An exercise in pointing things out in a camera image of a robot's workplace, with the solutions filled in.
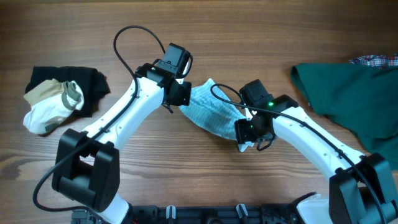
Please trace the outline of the light blue striped pants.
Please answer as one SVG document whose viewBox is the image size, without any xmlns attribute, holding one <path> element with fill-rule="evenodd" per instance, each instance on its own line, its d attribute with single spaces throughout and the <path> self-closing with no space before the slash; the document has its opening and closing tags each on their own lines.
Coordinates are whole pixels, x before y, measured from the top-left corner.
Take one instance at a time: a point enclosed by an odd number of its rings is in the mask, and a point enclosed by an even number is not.
<svg viewBox="0 0 398 224">
<path fill-rule="evenodd" d="M 235 106 L 225 103 L 229 98 L 208 79 L 204 84 L 192 88 L 188 106 L 180 106 L 180 111 L 197 126 L 221 138 L 236 141 L 234 123 L 246 119 Z"/>
</svg>

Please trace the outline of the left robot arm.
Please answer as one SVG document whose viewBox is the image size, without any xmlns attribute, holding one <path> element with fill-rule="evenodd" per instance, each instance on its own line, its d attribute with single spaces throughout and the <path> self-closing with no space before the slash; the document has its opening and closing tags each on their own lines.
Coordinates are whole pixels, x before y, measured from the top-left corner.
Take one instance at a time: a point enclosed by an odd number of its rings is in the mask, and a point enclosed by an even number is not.
<svg viewBox="0 0 398 224">
<path fill-rule="evenodd" d="M 187 106 L 192 55 L 169 44 L 162 59 L 137 68 L 130 89 L 99 120 L 59 141 L 52 188 L 79 203 L 99 223 L 132 223 L 132 206 L 118 195 L 119 154 L 141 123 L 162 105 Z"/>
</svg>

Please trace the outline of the dark green garment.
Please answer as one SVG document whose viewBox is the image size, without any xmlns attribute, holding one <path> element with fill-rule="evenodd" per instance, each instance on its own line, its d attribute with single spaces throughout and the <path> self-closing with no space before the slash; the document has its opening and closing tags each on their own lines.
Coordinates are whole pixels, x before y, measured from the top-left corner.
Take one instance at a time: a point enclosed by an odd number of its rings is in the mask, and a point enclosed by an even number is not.
<svg viewBox="0 0 398 224">
<path fill-rule="evenodd" d="M 301 63 L 290 77 L 316 114 L 350 130 L 397 169 L 397 67 Z"/>
</svg>

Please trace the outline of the white beige olive garment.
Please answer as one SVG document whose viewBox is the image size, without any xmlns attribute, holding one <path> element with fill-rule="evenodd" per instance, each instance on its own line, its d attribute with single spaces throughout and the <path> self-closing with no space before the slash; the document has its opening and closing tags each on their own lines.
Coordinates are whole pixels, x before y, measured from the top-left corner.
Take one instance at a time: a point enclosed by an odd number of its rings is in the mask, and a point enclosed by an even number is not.
<svg viewBox="0 0 398 224">
<path fill-rule="evenodd" d="M 24 95 L 31 110 L 23 125 L 32 133 L 44 135 L 60 126 L 85 103 L 82 89 L 75 81 L 45 80 Z"/>
</svg>

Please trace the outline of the red plaid garment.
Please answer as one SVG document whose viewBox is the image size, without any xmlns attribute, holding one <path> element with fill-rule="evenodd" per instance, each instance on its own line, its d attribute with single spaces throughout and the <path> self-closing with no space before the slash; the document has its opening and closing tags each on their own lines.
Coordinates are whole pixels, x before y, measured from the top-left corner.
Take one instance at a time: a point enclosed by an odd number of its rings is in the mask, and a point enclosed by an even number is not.
<svg viewBox="0 0 398 224">
<path fill-rule="evenodd" d="M 388 55 L 365 55 L 354 58 L 349 61 L 356 65 L 367 65 L 379 69 L 397 66 L 397 54 L 393 56 Z"/>
</svg>

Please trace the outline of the black folded garment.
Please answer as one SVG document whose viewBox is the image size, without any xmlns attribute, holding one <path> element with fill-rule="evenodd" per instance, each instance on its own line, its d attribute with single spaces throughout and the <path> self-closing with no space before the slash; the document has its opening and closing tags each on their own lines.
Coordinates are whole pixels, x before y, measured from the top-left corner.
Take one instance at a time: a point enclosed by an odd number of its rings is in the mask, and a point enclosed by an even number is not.
<svg viewBox="0 0 398 224">
<path fill-rule="evenodd" d="M 74 111 L 76 117 L 92 117 L 100 99 L 110 93 L 106 77 L 95 68 L 88 67 L 34 67 L 25 93 L 33 90 L 45 80 L 56 79 L 59 82 L 75 81 L 81 88 L 85 104 L 80 111 Z"/>
</svg>

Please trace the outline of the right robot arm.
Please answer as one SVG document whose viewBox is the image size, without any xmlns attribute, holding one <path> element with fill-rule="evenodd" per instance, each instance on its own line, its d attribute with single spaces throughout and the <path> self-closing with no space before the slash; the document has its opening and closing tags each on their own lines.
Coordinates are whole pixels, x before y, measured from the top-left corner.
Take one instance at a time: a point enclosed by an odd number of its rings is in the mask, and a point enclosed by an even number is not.
<svg viewBox="0 0 398 224">
<path fill-rule="evenodd" d="M 282 139 L 303 154 L 326 178 L 327 196 L 310 194 L 293 206 L 294 223 L 390 223 L 397 219 L 397 189 L 389 163 L 365 156 L 315 123 L 287 95 L 274 98 L 260 80 L 239 90 L 246 118 L 235 122 L 238 143 L 271 146 Z"/>
</svg>

